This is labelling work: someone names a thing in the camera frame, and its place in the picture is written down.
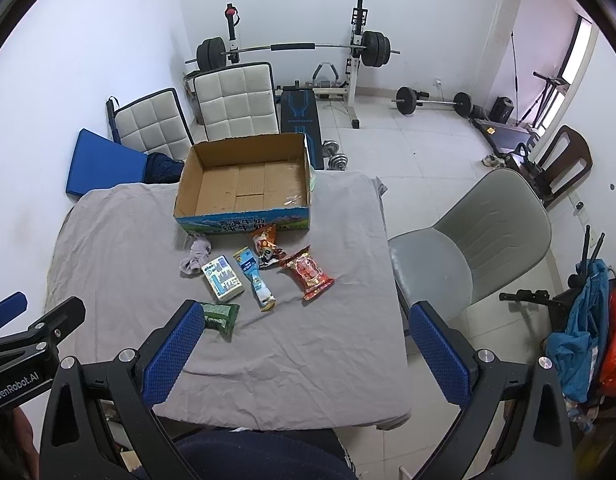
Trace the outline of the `green snack packet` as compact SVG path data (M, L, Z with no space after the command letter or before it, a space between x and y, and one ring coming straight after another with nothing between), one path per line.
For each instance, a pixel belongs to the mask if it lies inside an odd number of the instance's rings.
M238 304L209 304L200 302L206 330L214 330L224 339L231 340L239 312Z

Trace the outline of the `yellow tissue pack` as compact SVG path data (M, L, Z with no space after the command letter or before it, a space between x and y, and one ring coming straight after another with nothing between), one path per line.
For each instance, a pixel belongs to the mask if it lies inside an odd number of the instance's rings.
M201 267L201 272L203 272L213 296L220 304L232 300L244 292L243 283L223 255L204 264Z

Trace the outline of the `blue Nestle milk powder sachet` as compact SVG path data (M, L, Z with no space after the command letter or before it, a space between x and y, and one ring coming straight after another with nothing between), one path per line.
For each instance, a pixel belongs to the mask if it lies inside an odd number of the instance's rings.
M275 306L276 300L271 290L260 276L259 259L257 255L249 247L244 247L238 252L235 252L233 257L243 274L248 278L248 281L250 281L253 294L258 301L260 310L271 310Z

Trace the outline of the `lilac sock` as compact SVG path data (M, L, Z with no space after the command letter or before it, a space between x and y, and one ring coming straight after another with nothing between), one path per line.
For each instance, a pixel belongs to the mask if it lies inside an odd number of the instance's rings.
M180 272L186 276L201 274L203 266L209 261L211 251L212 246L206 236L195 237L189 248L189 255L180 262Z

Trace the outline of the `orange mushroom snack packet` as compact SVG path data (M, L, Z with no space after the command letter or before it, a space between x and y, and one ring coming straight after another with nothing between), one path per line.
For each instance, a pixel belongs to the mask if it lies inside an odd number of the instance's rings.
M271 268L286 258L285 250L276 244L276 225L261 226L253 234L253 246L261 269Z

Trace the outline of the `red snack packet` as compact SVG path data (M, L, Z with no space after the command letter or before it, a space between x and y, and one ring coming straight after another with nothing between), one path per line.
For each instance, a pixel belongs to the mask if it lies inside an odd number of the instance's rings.
M311 301L328 290L335 280L322 270L311 255L311 247L299 249L294 255L284 258L281 267L293 274L302 289L305 301Z

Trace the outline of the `grey plastic chair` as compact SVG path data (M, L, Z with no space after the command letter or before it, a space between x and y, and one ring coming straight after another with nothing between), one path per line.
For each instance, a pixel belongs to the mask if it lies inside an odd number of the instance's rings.
M388 240L404 334L412 304L452 320L533 269L551 240L530 184L513 170L489 172L433 226Z

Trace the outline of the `dark blue cloth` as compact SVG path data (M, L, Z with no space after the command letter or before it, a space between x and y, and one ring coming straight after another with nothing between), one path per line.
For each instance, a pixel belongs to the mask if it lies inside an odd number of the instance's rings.
M180 181L184 162L163 153L148 154L144 170L145 184L169 184Z

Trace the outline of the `open cardboard box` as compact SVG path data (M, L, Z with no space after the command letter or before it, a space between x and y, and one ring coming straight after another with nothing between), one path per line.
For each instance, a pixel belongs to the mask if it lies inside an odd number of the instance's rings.
M241 136L189 149L173 216L189 234L310 226L311 165L297 133Z

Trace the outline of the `white quilted chair far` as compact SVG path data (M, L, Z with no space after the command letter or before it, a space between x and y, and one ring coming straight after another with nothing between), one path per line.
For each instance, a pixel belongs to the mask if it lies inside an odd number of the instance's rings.
M106 102L114 142L146 155L186 159L194 141L174 88L153 92L126 106L117 104L114 96Z

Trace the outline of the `chrome dumbbell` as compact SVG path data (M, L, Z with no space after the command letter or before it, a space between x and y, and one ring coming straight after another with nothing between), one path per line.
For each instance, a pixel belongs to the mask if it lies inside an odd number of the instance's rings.
M339 144L334 140L326 140L322 143L322 154L327 159L328 170L345 171L348 165L348 157L340 151Z

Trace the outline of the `dark wooden chair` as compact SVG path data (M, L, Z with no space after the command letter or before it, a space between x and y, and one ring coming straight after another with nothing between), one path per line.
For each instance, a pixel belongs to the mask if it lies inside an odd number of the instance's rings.
M517 171L550 208L586 177L593 166L588 142L577 130L562 125L550 141L539 162L529 158L529 148L519 143L504 157L505 167Z

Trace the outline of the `black speaker box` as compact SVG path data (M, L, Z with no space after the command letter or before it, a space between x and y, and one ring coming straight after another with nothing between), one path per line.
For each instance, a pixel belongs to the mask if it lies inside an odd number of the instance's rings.
M491 122L506 124L514 110L514 102L508 96L498 96L489 113Z

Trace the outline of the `white quilted chair near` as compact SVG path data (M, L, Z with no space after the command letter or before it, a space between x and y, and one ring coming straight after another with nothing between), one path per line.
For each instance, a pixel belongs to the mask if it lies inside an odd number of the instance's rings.
M237 64L192 78L208 141L278 134L272 66Z

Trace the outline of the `barbell on rack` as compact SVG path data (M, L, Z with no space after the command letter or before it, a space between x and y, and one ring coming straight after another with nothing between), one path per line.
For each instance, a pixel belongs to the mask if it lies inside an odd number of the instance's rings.
M216 70L236 63L238 55L253 52L311 51L319 49L337 49L348 51L354 58L359 58L364 66L381 67L389 63L391 55L400 55L399 50L391 47L391 42L382 32L366 30L359 41L351 44L316 44L315 42L281 42L264 46L229 48L221 37L204 40L196 49L195 58L186 60L185 64L195 64L202 72Z

